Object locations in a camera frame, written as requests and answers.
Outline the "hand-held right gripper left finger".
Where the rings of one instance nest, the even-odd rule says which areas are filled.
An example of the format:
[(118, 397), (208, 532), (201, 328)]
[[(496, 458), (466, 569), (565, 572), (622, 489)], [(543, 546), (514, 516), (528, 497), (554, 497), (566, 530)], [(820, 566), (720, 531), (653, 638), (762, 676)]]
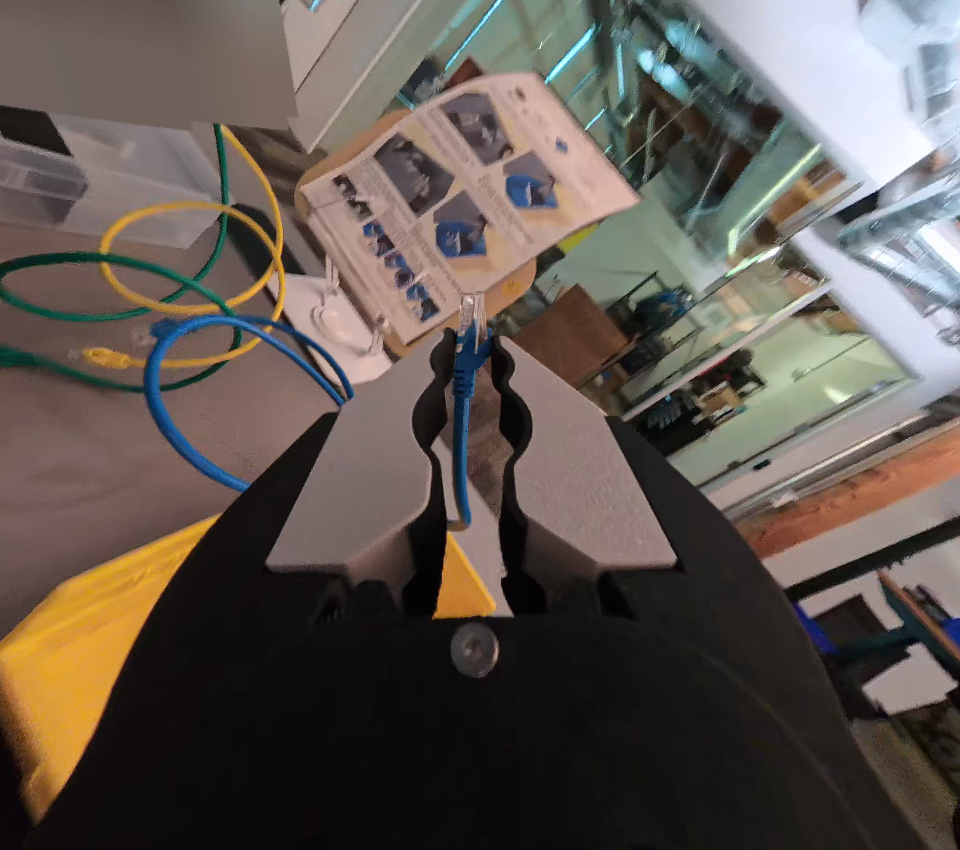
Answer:
[(434, 443), (456, 334), (432, 333), (338, 412), (267, 558), (275, 573), (383, 583), (414, 616), (439, 602), (448, 538)]

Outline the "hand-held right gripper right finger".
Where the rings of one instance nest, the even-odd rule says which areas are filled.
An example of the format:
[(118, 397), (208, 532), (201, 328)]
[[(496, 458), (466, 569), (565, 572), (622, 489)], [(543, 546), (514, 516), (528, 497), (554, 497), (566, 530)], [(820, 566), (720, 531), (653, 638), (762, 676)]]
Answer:
[(589, 399), (514, 341), (496, 337), (502, 591), (517, 616), (611, 575), (672, 571), (677, 554), (612, 428)]

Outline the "clear plastic box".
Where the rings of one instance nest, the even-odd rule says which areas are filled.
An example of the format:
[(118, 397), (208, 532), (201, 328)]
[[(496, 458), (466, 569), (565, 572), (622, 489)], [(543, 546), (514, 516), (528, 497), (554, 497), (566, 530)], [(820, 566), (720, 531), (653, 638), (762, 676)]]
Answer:
[(129, 212), (220, 196), (189, 131), (1, 108), (2, 224), (100, 237)]

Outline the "white board stand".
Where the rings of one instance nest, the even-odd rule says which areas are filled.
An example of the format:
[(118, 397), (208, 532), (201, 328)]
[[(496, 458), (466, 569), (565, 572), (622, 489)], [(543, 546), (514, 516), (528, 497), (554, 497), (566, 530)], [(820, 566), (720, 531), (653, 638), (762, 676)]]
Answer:
[(338, 276), (288, 275), (285, 289), (283, 315), (330, 354), (354, 387), (391, 368), (381, 332), (365, 322)]

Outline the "wooden display board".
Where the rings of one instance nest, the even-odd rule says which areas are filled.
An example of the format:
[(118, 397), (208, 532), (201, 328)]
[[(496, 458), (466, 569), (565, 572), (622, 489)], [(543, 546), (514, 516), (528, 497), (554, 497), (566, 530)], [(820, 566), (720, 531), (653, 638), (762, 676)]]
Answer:
[[(343, 164), (353, 160), (387, 131), (395, 129), (408, 115), (408, 111), (393, 111), (382, 115), (375, 124), (354, 136), (349, 143), (308, 169), (296, 183), (294, 209), (291, 210), (297, 231), (313, 254), (324, 258), (329, 269), (336, 270), (345, 295), (354, 304), (366, 325), (372, 330), (382, 331), (384, 346), (394, 361), (409, 356), (411, 351), (420, 345), (426, 331), (421, 330), (419, 336), (410, 344), (400, 339), (383, 316), (372, 291), (354, 270), (344, 263), (341, 250), (321, 234), (319, 224), (315, 221), (314, 210), (306, 199), (305, 189), (325, 175), (338, 171)], [(535, 277), (536, 262), (531, 260), (500, 280), (486, 292), (486, 315), (497, 316), (515, 304), (532, 289)]]

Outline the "wooden beam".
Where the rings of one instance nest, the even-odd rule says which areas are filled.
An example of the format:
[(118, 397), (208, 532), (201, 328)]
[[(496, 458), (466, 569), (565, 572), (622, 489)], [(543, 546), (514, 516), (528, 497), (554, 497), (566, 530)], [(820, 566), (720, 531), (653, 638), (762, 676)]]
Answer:
[(766, 559), (846, 527), (959, 476), (954, 430), (875, 464), (798, 502), (739, 520), (736, 527)]

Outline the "yellow plastic bin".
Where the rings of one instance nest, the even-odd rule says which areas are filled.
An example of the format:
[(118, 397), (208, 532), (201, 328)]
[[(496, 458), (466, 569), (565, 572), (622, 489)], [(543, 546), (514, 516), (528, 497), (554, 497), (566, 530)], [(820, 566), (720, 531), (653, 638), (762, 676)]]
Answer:
[(236, 505), (67, 580), (2, 640), (2, 736), (36, 848), (251, 847), (332, 835), (333, 758), (426, 743), (441, 773), (443, 647), (494, 600), (447, 535), (435, 619), (382, 580), (271, 572), (283, 517)]

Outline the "printed instruction sheet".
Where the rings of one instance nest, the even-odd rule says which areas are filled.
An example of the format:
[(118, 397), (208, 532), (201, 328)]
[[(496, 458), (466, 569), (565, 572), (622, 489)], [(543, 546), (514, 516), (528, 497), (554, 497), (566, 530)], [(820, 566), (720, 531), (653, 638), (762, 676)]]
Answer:
[(641, 201), (534, 73), (440, 94), (301, 192), (321, 246), (402, 346)]

